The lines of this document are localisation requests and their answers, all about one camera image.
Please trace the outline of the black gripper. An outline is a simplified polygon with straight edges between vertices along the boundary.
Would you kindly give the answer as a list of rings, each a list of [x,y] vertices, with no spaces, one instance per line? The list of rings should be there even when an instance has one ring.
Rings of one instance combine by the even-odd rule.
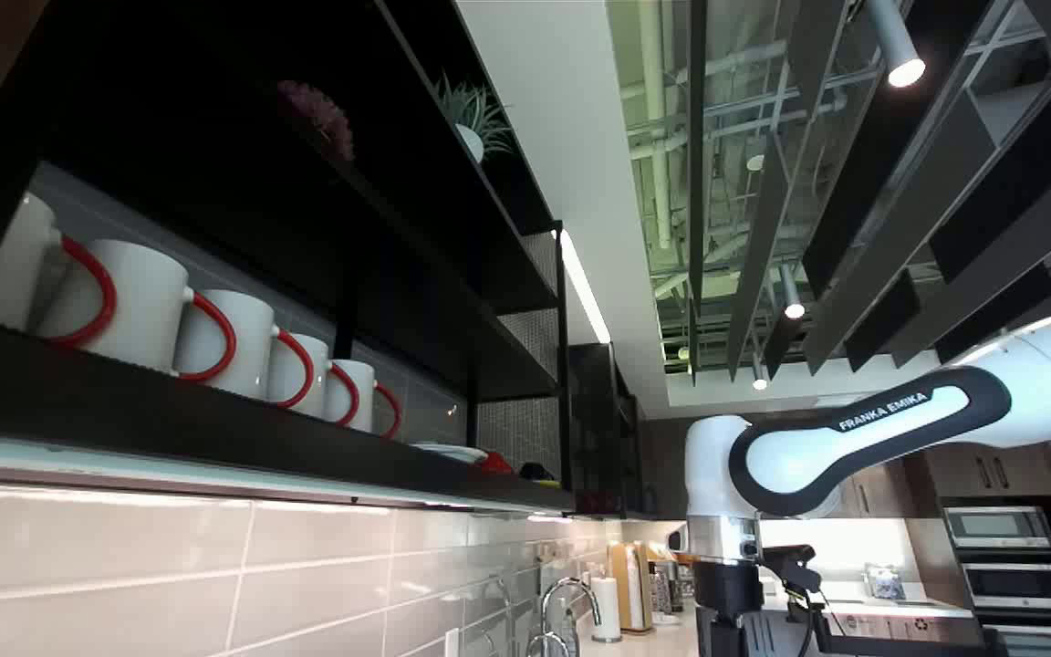
[[[697,598],[697,652],[699,657],[749,657],[740,618],[762,605],[760,568],[750,564],[692,567]]]

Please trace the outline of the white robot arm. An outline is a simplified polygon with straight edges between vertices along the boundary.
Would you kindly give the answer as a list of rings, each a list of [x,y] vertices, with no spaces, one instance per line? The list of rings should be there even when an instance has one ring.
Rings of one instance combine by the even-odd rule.
[[[851,474],[939,447],[1051,443],[1051,318],[1003,332],[909,382],[824,410],[703,416],[687,430],[687,553],[699,657],[749,657],[760,568],[785,568],[762,520],[817,510]]]

